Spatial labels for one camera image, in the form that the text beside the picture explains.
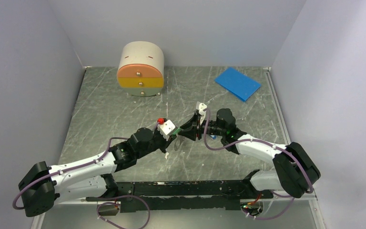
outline wire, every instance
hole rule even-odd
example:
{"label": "wire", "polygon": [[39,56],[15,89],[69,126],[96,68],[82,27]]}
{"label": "wire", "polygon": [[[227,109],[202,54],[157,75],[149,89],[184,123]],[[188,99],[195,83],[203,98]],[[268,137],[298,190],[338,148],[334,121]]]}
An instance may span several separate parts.
{"label": "wire", "polygon": [[58,174],[60,174],[60,172],[66,173],[66,172],[68,172],[68,171],[72,171],[72,170],[75,170],[75,169],[78,169],[78,168],[83,168],[83,167],[85,167],[85,166],[89,166],[89,165],[91,165],[91,164],[96,163],[96,161],[100,161],[100,160],[102,160],[102,159],[103,159],[103,158],[104,158],[104,157],[109,153],[110,145],[111,145],[111,143],[112,143],[112,140],[113,140],[113,139],[128,140],[128,138],[126,138],[126,137],[111,137],[111,138],[109,139],[108,144],[107,144],[106,150],[104,151],[104,153],[102,154],[102,156],[100,156],[99,158],[97,158],[97,159],[95,159],[95,160],[93,160],[93,161],[91,161],[91,162],[87,162],[87,163],[85,163],[85,164],[82,164],[82,165],[78,165],[78,166],[74,166],[74,167],[66,168],[66,169],[63,169],[62,171],[60,171],[60,170],[59,170],[59,171],[57,171],[57,172],[47,174],[47,175],[42,176],[42,177],[38,178],[37,180],[35,180],[35,181],[31,182],[30,184],[28,184],[26,187],[24,187],[24,188],[23,188],[23,189],[22,189],[22,190],[21,190],[21,191],[16,195],[15,199],[14,199],[14,200],[13,200],[13,202],[12,202],[12,207],[13,207],[14,209],[16,209],[16,210],[22,210],[22,209],[24,209],[24,206],[23,206],[23,207],[19,207],[19,206],[17,206],[17,205],[16,205],[16,202],[18,201],[18,199],[22,196],[22,194],[23,194],[25,191],[27,191],[29,188],[31,188],[33,185],[35,185],[35,184],[39,183],[40,181],[45,180],[45,179],[50,178],[50,177],[53,177],[53,176],[55,176],[55,175],[58,175]]}
{"label": "wire", "polygon": [[[291,205],[293,204],[293,202],[294,202],[294,199],[295,198],[292,198],[291,200],[290,200],[290,203],[288,203],[288,205],[280,212],[280,213],[278,213],[277,215],[275,215],[275,216],[271,216],[271,217],[257,217],[257,216],[253,216],[253,219],[256,219],[256,220],[271,220],[271,219],[276,219],[276,218],[278,218],[278,217],[280,217],[280,216],[282,216],[290,207],[291,207]],[[248,214],[247,214],[247,212],[246,212],[246,209],[243,209],[243,208],[241,208],[241,211],[246,215],[246,216],[248,216]]]}
{"label": "wire", "polygon": [[[119,197],[114,197],[114,198],[103,198],[103,199],[105,199],[105,200],[114,200],[114,199],[120,199],[120,198],[135,198],[135,199],[137,199],[137,200],[141,201],[142,203],[144,203],[144,205],[146,206],[146,209],[148,210],[148,218],[147,218],[147,220],[146,220],[145,224],[144,224],[142,227],[138,228],[138,229],[143,229],[143,228],[145,228],[145,227],[146,227],[146,225],[147,225],[147,224],[148,224],[148,222],[149,222],[149,219],[151,218],[151,211],[150,211],[150,209],[149,209],[148,204],[145,202],[145,200],[143,200],[142,198],[140,198],[140,197],[138,197],[138,196],[133,196],[133,195],[124,195],[124,196],[119,196]],[[111,225],[113,225],[113,226],[115,226],[115,227],[117,227],[117,228],[119,228],[119,229],[126,229],[126,228],[123,228],[122,226],[119,226],[119,225],[117,225],[117,224],[115,224],[115,223],[111,222],[110,220],[108,220],[108,219],[104,218],[103,216],[101,216],[101,215],[99,214],[99,209],[100,209],[100,207],[101,207],[101,206],[104,206],[104,205],[114,205],[114,206],[117,206],[117,204],[116,204],[116,203],[114,203],[114,202],[104,202],[104,203],[100,204],[100,205],[96,208],[96,214],[97,214],[97,216],[98,216],[98,217],[97,217],[97,219],[101,219],[101,220],[103,220],[103,221],[105,221],[105,222],[107,222],[107,223],[110,223]]]}
{"label": "wire", "polygon": [[249,202],[249,203],[247,203],[248,205],[253,205],[253,204],[255,204],[259,199],[260,199],[260,197],[262,196],[262,193],[259,193],[259,195],[257,195],[257,198],[256,198],[256,200],[254,200],[254,201],[252,201],[252,202]]}
{"label": "wire", "polygon": [[274,191],[271,191],[271,190],[270,190],[270,192],[271,192],[271,193],[273,193],[274,195],[276,195],[276,196],[278,196],[278,197],[282,197],[282,198],[292,197],[292,196],[290,196],[290,195],[288,195],[288,196],[280,195],[280,194],[278,194],[278,193],[276,193],[276,192],[274,192]]}
{"label": "wire", "polygon": [[176,135],[176,134],[178,134],[180,131],[182,131],[182,129],[179,127],[179,128],[177,128],[177,129],[172,133],[172,135]]}
{"label": "wire", "polygon": [[156,130],[156,128],[158,127],[159,122],[156,122],[156,125],[152,128],[152,132],[154,132]]}
{"label": "wire", "polygon": [[[205,108],[204,109],[205,111],[206,111],[206,113],[207,113],[207,118],[206,118],[206,122],[205,122],[205,127],[204,127],[204,133],[203,133],[203,136],[204,136],[204,144],[205,144],[205,146],[208,148],[208,149],[210,149],[210,150],[221,150],[221,149],[225,149],[225,148],[228,148],[228,147],[230,147],[230,146],[233,146],[233,145],[235,145],[235,144],[238,144],[238,143],[240,143],[240,142],[252,142],[252,141],[254,141],[254,142],[259,142],[259,143],[262,143],[262,144],[265,144],[265,145],[268,145],[268,146],[270,146],[270,147],[273,147],[274,145],[273,144],[271,144],[270,142],[266,142],[266,141],[263,141],[263,140],[261,140],[261,139],[256,139],[256,138],[254,138],[254,139],[242,139],[242,140],[238,140],[238,141],[234,141],[234,142],[232,142],[232,143],[229,143],[229,144],[227,144],[226,146],[223,146],[223,147],[220,147],[220,148],[211,148],[208,144],[207,144],[207,138],[205,137],[206,135],[207,135],[207,127],[208,127],[208,123],[210,122],[210,116],[211,116],[211,111],[210,111],[210,109],[209,108]],[[312,182],[311,182],[311,180],[309,179],[309,177],[308,177],[308,175],[306,174],[306,172],[305,172],[305,170],[304,170],[304,168],[302,168],[302,166],[301,166],[301,163],[296,159],[296,157],[294,157],[290,152],[288,152],[288,151],[286,151],[285,149],[282,149],[282,148],[280,148],[280,147],[275,147],[277,150],[280,150],[280,151],[282,151],[283,153],[285,153],[285,154],[287,154],[297,165],[298,165],[298,167],[299,167],[299,169],[300,169],[300,171],[301,171],[301,173],[302,173],[302,175],[304,175],[304,177],[305,177],[305,180],[306,180],[306,182],[308,183],[308,186],[309,186],[309,191],[307,190],[306,191],[306,193],[313,193],[313,191],[314,191],[314,187],[312,186]]]}
{"label": "wire", "polygon": [[282,216],[290,207],[291,207],[291,205],[293,204],[293,202],[294,202],[294,197],[290,200],[290,203],[288,203],[288,205],[280,212],[280,213],[278,213],[277,215],[275,215],[275,216],[271,216],[271,217],[265,217],[265,218],[263,218],[263,217],[254,217],[254,219],[257,219],[257,220],[271,220],[271,219],[276,219],[276,218],[278,218],[278,217],[280,217],[280,216]]}

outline orange drawer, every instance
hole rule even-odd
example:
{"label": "orange drawer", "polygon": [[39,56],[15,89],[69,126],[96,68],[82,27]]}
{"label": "orange drawer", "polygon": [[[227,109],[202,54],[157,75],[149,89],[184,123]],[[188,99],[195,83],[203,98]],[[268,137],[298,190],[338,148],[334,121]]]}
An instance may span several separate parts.
{"label": "orange drawer", "polygon": [[150,65],[128,64],[118,70],[117,78],[162,78],[162,74]]}

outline red wire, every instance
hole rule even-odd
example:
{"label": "red wire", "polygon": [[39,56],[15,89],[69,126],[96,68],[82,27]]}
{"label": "red wire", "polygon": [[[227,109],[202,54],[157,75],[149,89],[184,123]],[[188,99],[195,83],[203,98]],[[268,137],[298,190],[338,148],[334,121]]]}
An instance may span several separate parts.
{"label": "red wire", "polygon": [[[114,203],[117,204],[117,199],[114,199]],[[117,209],[119,209],[119,206],[114,205]]]}
{"label": "red wire", "polygon": [[260,199],[260,197],[262,196],[262,193],[259,193],[259,195],[257,196],[257,198],[254,200],[254,201],[252,201],[252,202],[249,202],[249,203],[247,203],[248,205],[253,205],[253,204],[255,204],[259,199]]}

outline gray marble floor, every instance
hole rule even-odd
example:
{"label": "gray marble floor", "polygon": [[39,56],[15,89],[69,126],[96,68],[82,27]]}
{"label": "gray marble floor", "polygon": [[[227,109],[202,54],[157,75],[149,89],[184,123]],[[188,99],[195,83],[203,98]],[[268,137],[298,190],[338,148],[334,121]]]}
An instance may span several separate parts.
{"label": "gray marble floor", "polygon": [[[176,125],[181,125],[193,115],[197,101],[210,107],[212,119],[215,119],[218,109],[230,108],[243,131],[270,142],[285,143],[263,69],[236,68],[262,85],[246,102],[242,102],[214,82],[226,68],[165,67],[165,87],[161,96],[154,97],[128,96],[117,84],[117,68],[88,68],[60,163],[98,154],[105,149],[110,137],[129,137],[140,127],[153,127],[159,117],[167,117]],[[211,146],[221,146],[219,139],[208,139]],[[137,165],[115,173],[115,179],[242,179],[254,169],[270,169],[269,165],[251,156],[210,151],[203,142],[182,137],[173,142],[168,151],[167,159],[162,152],[153,152],[138,160]]]}

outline blue sponge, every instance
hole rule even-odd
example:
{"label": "blue sponge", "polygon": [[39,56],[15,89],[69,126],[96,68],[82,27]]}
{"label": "blue sponge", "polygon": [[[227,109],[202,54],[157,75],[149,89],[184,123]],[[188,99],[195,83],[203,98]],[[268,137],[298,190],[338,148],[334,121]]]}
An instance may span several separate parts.
{"label": "blue sponge", "polygon": [[233,68],[225,70],[215,81],[244,102],[261,86]]}

